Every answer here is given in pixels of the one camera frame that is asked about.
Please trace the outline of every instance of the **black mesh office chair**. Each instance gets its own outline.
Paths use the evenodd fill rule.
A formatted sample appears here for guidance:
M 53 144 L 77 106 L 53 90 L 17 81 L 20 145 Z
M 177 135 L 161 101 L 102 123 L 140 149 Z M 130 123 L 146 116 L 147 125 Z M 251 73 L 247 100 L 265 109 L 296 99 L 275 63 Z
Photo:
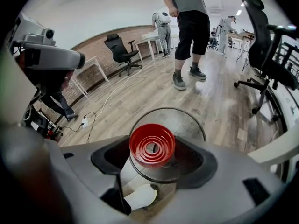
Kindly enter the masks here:
M 120 73 L 119 76 L 121 76 L 121 73 L 123 71 L 126 71 L 128 73 L 128 76 L 130 75 L 130 70 L 132 67 L 140 67 L 141 65 L 132 65 L 131 58 L 136 56 L 138 54 L 138 50 L 133 50 L 133 42 L 135 40 L 128 42 L 128 44 L 131 45 L 132 52 L 128 53 L 127 49 L 125 48 L 122 39 L 117 34 L 110 34 L 107 36 L 107 40 L 104 41 L 105 45 L 112 51 L 113 53 L 113 60 L 118 62 L 120 65 L 122 63 L 127 63 L 128 65 L 124 67 Z
M 291 88 L 298 89 L 299 84 L 296 77 L 285 67 L 286 61 L 282 63 L 275 62 L 273 57 L 280 44 L 282 35 L 287 35 L 296 39 L 296 31 L 288 30 L 282 27 L 269 25 L 268 18 L 263 12 L 264 4 L 260 0 L 242 0 L 250 21 L 252 23 L 255 38 L 249 49 L 249 61 L 252 67 L 261 71 L 261 77 L 265 79 L 265 83 L 261 84 L 254 79 L 238 81 L 234 83 L 235 87 L 239 84 L 244 84 L 257 89 L 261 92 L 261 97 L 258 106 L 252 109 L 252 113 L 256 114 L 262 107 L 264 97 L 268 91 L 270 79 L 274 79 L 273 89 L 276 90 L 278 82 Z M 274 33 L 274 39 L 271 40 L 270 32 Z

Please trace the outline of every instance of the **white sock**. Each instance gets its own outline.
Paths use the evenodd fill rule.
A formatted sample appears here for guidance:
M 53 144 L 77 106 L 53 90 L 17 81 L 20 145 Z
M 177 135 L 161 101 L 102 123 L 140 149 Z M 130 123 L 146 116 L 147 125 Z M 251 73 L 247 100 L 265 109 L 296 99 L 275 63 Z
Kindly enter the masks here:
M 151 205 L 157 197 L 157 191 L 150 184 L 138 187 L 133 193 L 124 197 L 132 211 Z

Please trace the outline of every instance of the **power plug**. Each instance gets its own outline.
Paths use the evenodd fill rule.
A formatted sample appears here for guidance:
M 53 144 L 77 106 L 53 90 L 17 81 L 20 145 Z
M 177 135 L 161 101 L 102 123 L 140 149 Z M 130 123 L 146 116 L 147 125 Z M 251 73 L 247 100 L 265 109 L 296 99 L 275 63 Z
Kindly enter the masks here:
M 84 116 L 84 118 L 82 119 L 82 124 L 83 124 L 83 128 L 87 128 L 88 127 L 88 119 L 86 116 Z

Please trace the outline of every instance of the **black shorts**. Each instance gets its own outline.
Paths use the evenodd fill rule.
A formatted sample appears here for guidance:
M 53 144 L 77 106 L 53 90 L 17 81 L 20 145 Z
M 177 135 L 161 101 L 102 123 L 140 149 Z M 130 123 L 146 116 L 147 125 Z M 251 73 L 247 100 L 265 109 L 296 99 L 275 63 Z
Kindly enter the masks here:
M 186 60 L 190 58 L 190 47 L 193 43 L 192 52 L 204 55 L 210 39 L 210 19 L 208 15 L 200 11 L 188 11 L 179 13 L 179 44 L 175 58 Z

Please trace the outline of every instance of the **chair base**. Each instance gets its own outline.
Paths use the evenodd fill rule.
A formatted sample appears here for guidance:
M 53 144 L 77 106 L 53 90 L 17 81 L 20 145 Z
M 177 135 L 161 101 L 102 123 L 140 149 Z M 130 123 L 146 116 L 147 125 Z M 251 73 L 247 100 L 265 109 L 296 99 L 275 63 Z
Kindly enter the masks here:
M 141 65 L 132 65 L 132 64 L 129 63 L 129 62 L 128 62 L 127 64 L 128 64 L 128 65 L 125 66 L 125 67 L 120 71 L 120 73 L 118 74 L 119 77 L 121 77 L 121 74 L 122 74 L 124 71 L 126 71 L 126 72 L 127 72 L 127 75 L 129 76 L 129 75 L 130 75 L 130 70 L 131 70 L 132 67 L 140 67 L 140 69 L 142 68 Z
M 234 87 L 236 87 L 236 88 L 239 87 L 240 84 L 244 84 L 246 86 L 252 87 L 252 88 L 260 91 L 261 97 L 258 102 L 258 105 L 251 110 L 251 112 L 253 114 L 257 114 L 257 112 L 262 108 L 263 101 L 265 99 L 265 95 L 267 92 L 269 92 L 268 91 L 269 82 L 270 81 L 268 79 L 266 79 L 265 84 L 261 84 L 258 81 L 256 81 L 255 79 L 250 78 L 247 81 L 238 81 L 238 82 L 234 83 Z

